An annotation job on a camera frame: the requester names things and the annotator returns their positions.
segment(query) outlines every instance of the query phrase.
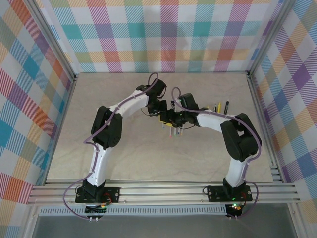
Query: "floor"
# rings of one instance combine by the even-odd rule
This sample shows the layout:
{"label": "floor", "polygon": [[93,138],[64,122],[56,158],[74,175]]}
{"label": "floor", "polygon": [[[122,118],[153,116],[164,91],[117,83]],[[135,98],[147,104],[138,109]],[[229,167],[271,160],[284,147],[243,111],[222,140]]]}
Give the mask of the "floor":
{"label": "floor", "polygon": [[[149,74],[82,73],[48,174],[50,179],[81,179],[90,169],[93,148],[83,144],[90,136],[98,107],[111,106],[128,97],[137,86],[146,84]],[[246,113],[261,135],[244,73],[160,73],[168,88],[180,87],[191,92],[199,107],[213,107],[229,99],[228,113]],[[221,133],[194,127],[182,136],[169,137],[158,117],[148,117],[138,110],[123,121],[122,138],[108,162],[107,179],[222,181],[229,168],[229,154]],[[269,155],[263,145],[262,155],[251,162],[247,180],[272,182]]]}

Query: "pen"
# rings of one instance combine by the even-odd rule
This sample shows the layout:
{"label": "pen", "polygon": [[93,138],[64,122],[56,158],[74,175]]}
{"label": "pen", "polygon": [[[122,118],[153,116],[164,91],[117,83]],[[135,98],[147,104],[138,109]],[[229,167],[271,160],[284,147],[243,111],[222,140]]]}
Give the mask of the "pen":
{"label": "pen", "polygon": [[219,102],[218,104],[218,110],[217,110],[218,113],[220,113],[220,109],[221,109],[221,102]]}
{"label": "pen", "polygon": [[228,107],[229,107],[229,99],[226,102],[226,106],[224,106],[224,113],[223,114],[227,114],[228,113]]}
{"label": "pen", "polygon": [[214,104],[213,111],[214,111],[215,113],[217,112],[217,104],[216,104],[216,103]]}

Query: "beige table surface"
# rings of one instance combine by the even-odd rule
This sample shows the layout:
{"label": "beige table surface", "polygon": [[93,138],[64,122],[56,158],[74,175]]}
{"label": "beige table surface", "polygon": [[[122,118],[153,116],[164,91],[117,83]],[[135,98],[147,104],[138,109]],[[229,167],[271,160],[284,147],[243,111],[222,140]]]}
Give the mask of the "beige table surface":
{"label": "beige table surface", "polygon": [[[147,83],[148,76],[147,73],[80,74],[49,179],[81,179],[87,175],[93,147],[83,141],[90,136],[97,108],[128,97],[137,86]],[[168,102],[174,86],[180,87],[182,93],[191,92],[199,107],[212,107],[220,101],[223,111],[229,99],[228,113],[246,113],[261,135],[245,74],[160,73],[159,78],[168,86],[164,97]],[[221,133],[194,127],[184,131],[183,136],[169,138],[169,128],[162,128],[158,117],[148,117],[138,110],[124,119],[122,138],[113,150],[106,174],[107,179],[222,181],[229,162]],[[250,164],[247,180],[272,182],[265,145],[262,155]]]}

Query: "checkered backdrop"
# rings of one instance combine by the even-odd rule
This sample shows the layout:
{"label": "checkered backdrop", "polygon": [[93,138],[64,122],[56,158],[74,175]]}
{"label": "checkered backdrop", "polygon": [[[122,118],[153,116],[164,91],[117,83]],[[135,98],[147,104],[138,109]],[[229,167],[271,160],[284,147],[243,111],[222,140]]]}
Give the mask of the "checkered backdrop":
{"label": "checkered backdrop", "polygon": [[317,0],[298,0],[256,74],[287,182],[317,235]]}
{"label": "checkered backdrop", "polygon": [[0,0],[0,238],[17,237],[70,85],[23,0]]}
{"label": "checkered backdrop", "polygon": [[283,0],[37,2],[82,72],[202,72],[245,71]]}

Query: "marker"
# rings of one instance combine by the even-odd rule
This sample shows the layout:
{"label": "marker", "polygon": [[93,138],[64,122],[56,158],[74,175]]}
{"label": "marker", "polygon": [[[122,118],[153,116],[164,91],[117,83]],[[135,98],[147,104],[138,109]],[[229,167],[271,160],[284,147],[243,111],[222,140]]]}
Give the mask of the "marker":
{"label": "marker", "polygon": [[220,113],[220,109],[221,109],[221,102],[218,103],[218,110],[217,110],[218,113]]}
{"label": "marker", "polygon": [[229,99],[226,102],[226,106],[224,106],[224,113],[223,114],[227,114],[228,113],[228,107],[229,107]]}

